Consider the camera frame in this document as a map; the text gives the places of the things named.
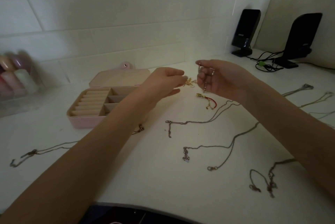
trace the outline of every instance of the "speaker stand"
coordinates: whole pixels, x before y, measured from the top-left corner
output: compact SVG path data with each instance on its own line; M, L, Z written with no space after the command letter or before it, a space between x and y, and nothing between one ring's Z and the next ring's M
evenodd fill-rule
M276 65L279 65L279 66L282 66L284 67L285 69L292 69L292 68L297 68L299 67L299 65L293 63L293 62L290 62L289 60L283 58L283 57L277 57L274 59L274 63Z
M240 50L233 51L232 54L238 57L247 57L249 55L252 55L252 49L251 48L241 48Z

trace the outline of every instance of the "speaker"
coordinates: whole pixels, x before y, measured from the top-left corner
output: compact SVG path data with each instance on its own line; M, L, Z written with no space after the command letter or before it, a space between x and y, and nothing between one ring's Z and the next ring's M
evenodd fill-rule
M274 63L286 69L296 68L297 64L288 60L307 57L312 52L316 31L321 22L322 13L307 13L296 18L292 24L282 57Z
M246 57L252 54L250 44L260 19L260 10L244 9L242 11L240 21L232 40L232 45L241 49L233 51L232 54L238 57Z

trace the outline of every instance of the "forearm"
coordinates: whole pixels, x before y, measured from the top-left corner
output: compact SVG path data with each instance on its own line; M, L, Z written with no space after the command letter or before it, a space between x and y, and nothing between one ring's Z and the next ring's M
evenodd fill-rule
M335 196L335 130L261 81L248 87L241 104Z
M0 223L78 223L148 105L134 95L124 99L32 183Z

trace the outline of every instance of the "tabletop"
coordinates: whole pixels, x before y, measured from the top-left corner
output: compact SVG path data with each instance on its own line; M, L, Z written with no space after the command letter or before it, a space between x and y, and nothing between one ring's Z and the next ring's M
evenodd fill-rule
M253 57L261 51L254 50ZM287 99L300 106L335 92L335 74L300 64L298 68L264 73L255 62L231 54L212 59L232 61L249 70L280 93L307 83L313 90L301 91ZM183 69L195 79L194 62L169 65ZM76 141L89 129L74 129L66 111L88 82L48 89L42 107L26 113L0 118L0 211L5 210L65 150L34 156L17 168L9 166L14 158L33 149L45 149L67 141ZM227 162L216 171L230 153L225 148L189 150L190 161L183 161L183 147L200 145L229 146L236 134L257 122L242 106L232 106L207 124L172 124L171 138L166 120L207 121L215 110L207 110L207 101L196 97L199 87L184 86L181 93L160 101L143 124L145 130L131 136L118 155L106 185L96 199L99 204L126 205L178 216L198 223L332 223L335 203L297 162L276 167L274 198L266 191L264 179L253 175L262 192L249 188L250 169L267 177L276 161L292 158L290 153L261 125L238 137ZM218 107L227 99L206 93ZM335 96L304 107L305 112L335 110ZM321 119L335 126L335 114Z

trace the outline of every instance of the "person's right hand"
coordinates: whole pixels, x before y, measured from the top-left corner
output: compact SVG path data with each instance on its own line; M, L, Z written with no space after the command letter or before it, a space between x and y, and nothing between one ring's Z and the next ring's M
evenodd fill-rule
M201 89L241 102L248 86L258 82L258 79L241 66L222 60L198 60L202 66L198 74L198 86Z

